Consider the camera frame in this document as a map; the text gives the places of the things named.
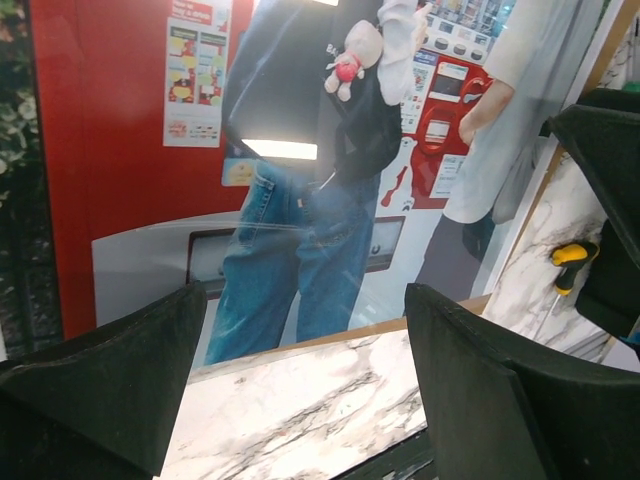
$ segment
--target marble countertop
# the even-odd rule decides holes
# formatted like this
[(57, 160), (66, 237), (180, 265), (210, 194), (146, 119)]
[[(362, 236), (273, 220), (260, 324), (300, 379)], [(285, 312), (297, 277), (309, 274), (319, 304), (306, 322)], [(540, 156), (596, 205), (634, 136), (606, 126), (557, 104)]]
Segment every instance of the marble countertop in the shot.
[[(621, 87), (629, 39), (603, 79)], [(604, 213), (562, 159), (485, 316), (523, 335), (553, 301), (550, 249), (595, 237)], [(598, 333), (570, 297), (542, 331), (558, 350)], [(406, 331), (271, 352), (197, 371), (186, 388), (162, 480), (326, 480), (426, 427)]]
[(192, 378), (162, 480), (326, 480), (426, 426), (406, 331), (245, 366)]

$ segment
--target black backpack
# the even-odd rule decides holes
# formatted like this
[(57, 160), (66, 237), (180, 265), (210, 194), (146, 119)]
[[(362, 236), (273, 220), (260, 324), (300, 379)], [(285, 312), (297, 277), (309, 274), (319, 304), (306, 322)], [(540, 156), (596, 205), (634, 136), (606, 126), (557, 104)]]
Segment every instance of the black backpack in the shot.
[(262, 0), (231, 66), (222, 103), (227, 139), (311, 143), (318, 164), (348, 183), (370, 178), (396, 157), (402, 139), (400, 106), (380, 93), (377, 64), (356, 79), (351, 99), (324, 89), (351, 28), (360, 20), (377, 25), (382, 0)]

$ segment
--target vending machine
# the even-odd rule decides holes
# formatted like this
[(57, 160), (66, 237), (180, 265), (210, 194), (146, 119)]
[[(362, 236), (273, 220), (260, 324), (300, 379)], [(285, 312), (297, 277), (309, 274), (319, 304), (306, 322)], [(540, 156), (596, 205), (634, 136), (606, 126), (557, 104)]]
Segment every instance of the vending machine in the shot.
[(411, 157), (413, 208), (444, 208), (469, 152), (460, 121), (491, 85), (482, 69), (491, 37), (430, 15), (414, 59), (416, 89), (403, 103), (403, 130), (417, 142)]

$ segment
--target jeans pocket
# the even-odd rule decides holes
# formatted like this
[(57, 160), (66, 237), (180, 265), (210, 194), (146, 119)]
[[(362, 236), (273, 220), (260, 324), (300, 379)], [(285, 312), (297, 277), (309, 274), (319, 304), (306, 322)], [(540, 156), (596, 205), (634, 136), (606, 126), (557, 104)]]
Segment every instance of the jeans pocket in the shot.
[(308, 194), (304, 214), (311, 242), (319, 247), (337, 245), (349, 238), (364, 221), (362, 185), (327, 185)]
[(240, 225), (236, 230), (238, 243), (243, 247), (250, 247), (256, 239), (258, 229), (264, 221), (264, 215), (273, 195), (275, 183), (260, 175), (253, 174), (253, 180), (247, 198), (242, 205)]

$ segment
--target green plant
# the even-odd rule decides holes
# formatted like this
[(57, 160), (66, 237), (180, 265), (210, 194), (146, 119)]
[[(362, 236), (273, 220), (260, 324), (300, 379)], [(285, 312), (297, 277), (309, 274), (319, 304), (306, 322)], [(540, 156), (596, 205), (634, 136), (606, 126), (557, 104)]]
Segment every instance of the green plant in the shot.
[(0, 0), (0, 209), (25, 176), (37, 177), (36, 188), (43, 188), (42, 171), (24, 3)]

